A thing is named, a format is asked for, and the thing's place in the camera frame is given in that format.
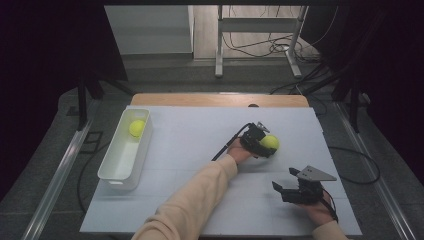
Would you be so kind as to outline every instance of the plastic container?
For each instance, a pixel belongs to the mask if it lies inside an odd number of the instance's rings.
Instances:
[[[129,126],[135,120],[143,120],[146,123],[139,138],[129,133]],[[98,177],[115,189],[136,188],[152,133],[149,110],[125,109],[100,165]]]

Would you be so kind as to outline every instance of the tennis ball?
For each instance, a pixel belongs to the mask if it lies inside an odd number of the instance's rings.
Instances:
[[[146,123],[143,120],[135,120],[130,124],[130,134],[133,137],[139,138],[143,132]]]
[[[275,149],[278,150],[280,147],[280,142],[278,141],[278,138],[274,135],[266,135],[262,140],[260,141],[260,144],[268,149]]]

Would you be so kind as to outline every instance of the table leg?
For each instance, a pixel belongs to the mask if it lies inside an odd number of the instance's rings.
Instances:
[[[307,6],[301,6],[299,16],[297,17],[296,27],[293,32],[292,40],[289,47],[286,49],[286,57],[292,69],[295,78],[301,78],[302,73],[300,72],[299,66],[297,65],[296,58],[294,56],[294,49],[296,47],[297,39],[299,38],[300,29],[305,19]]]
[[[215,56],[215,77],[222,77],[223,74],[223,47],[222,47],[222,5],[218,6],[218,46]]]

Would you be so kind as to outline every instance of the beige sleeve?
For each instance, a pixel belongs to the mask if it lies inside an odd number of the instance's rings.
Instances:
[[[332,221],[317,227],[313,232],[312,236],[315,240],[347,240],[348,238],[343,233],[339,224],[336,221]]]
[[[237,165],[230,155],[210,162],[163,203],[132,239],[198,239],[229,180],[236,175]]]

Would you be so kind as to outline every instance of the white table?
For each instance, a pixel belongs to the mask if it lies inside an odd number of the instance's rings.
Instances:
[[[239,175],[231,181],[202,235],[310,235],[314,226],[304,210],[283,203],[271,182],[297,189],[297,179],[288,168],[302,170],[307,165],[338,178],[312,108],[142,108],[151,111],[154,130],[140,184],[133,191],[117,191],[100,181],[81,232],[134,233],[244,124],[261,121],[280,139],[280,149],[269,159],[251,159],[239,166]],[[361,235],[339,178],[323,185],[335,200],[345,233]]]

